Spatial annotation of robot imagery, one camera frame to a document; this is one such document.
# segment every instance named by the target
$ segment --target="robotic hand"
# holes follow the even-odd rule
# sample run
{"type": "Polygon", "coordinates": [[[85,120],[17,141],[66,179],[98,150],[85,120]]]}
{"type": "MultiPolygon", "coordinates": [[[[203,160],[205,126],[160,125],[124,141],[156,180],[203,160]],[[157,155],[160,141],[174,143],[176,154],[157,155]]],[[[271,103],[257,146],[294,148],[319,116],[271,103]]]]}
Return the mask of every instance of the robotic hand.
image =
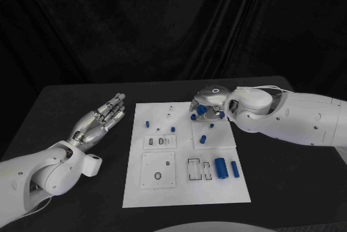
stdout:
{"type": "Polygon", "coordinates": [[[347,163],[345,101],[276,86],[237,87],[232,92],[208,86],[196,93],[189,110],[198,110],[198,119],[216,119],[225,113],[244,132],[302,145],[333,146],[347,163]],[[270,95],[258,88],[281,93],[270,95]]]}
{"type": "Polygon", "coordinates": [[[96,175],[102,160],[85,152],[121,120],[124,98],[124,94],[117,93],[83,115],[66,141],[0,163],[0,227],[36,212],[44,199],[67,192],[80,174],[96,175]]]}

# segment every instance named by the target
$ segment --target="blue cylinder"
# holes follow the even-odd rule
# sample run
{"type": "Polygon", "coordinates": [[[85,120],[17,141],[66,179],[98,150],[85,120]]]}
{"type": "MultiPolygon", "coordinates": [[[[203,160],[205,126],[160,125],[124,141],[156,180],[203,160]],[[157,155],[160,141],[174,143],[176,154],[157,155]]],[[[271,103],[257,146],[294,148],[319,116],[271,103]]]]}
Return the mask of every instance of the blue cylinder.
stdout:
{"type": "Polygon", "coordinates": [[[199,115],[203,114],[206,111],[208,111],[208,109],[205,108],[203,105],[199,105],[199,106],[196,107],[196,113],[198,113],[199,115]]]}
{"type": "Polygon", "coordinates": [[[206,137],[205,137],[205,135],[202,135],[202,136],[200,136],[199,143],[205,143],[205,140],[206,140],[206,137]]]}
{"type": "Polygon", "coordinates": [[[234,161],[231,162],[231,167],[232,167],[232,172],[234,172],[232,175],[235,178],[238,178],[239,175],[238,175],[238,170],[237,170],[237,163],[234,161]]]}
{"type": "Polygon", "coordinates": [[[226,173],[228,171],[226,171],[224,158],[216,158],[213,160],[213,163],[215,163],[215,169],[216,169],[218,178],[226,178],[229,175],[226,173]]]}

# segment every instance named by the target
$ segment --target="black table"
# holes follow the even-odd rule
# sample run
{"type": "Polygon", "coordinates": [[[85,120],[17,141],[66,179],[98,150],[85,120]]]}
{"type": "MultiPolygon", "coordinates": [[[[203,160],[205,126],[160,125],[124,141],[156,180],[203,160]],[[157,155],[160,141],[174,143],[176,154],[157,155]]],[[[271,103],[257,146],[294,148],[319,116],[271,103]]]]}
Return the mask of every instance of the black table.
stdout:
{"type": "Polygon", "coordinates": [[[209,84],[277,85],[283,77],[177,82],[59,85],[43,89],[2,160],[39,152],[65,140],[80,116],[117,92],[125,117],[88,151],[102,158],[95,177],[36,214],[0,231],[153,231],[198,221],[232,221],[267,228],[347,221],[347,165],[331,147],[313,147],[242,132],[231,125],[251,203],[121,208],[135,103],[186,102],[209,84]]]}

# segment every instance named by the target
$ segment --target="black backdrop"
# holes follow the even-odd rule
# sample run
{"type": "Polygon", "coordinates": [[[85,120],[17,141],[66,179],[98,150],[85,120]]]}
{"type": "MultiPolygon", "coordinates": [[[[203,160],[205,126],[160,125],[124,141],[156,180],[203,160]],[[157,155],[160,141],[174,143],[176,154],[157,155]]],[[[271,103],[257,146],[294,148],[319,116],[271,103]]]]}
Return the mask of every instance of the black backdrop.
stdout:
{"type": "Polygon", "coordinates": [[[50,84],[281,75],[296,91],[347,100],[345,4],[0,0],[1,142],[50,84]]]}

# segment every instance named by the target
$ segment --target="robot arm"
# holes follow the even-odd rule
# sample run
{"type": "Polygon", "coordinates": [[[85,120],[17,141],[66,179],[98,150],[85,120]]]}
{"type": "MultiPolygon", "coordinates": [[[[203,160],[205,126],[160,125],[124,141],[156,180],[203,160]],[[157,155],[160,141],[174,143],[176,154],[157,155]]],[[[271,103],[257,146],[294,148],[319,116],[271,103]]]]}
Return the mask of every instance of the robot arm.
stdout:
{"type": "Polygon", "coordinates": [[[85,151],[121,120],[124,97],[117,94],[85,114],[66,141],[0,163],[0,227],[33,211],[44,199],[67,192],[80,174],[96,175],[102,160],[85,151]]]}
{"type": "Polygon", "coordinates": [[[189,110],[205,107],[198,119],[215,119],[218,111],[224,111],[248,133],[260,132],[302,145],[333,146],[347,163],[347,102],[289,91],[270,95],[257,88],[279,89],[237,87],[229,92],[224,87],[208,86],[195,95],[189,110]]]}

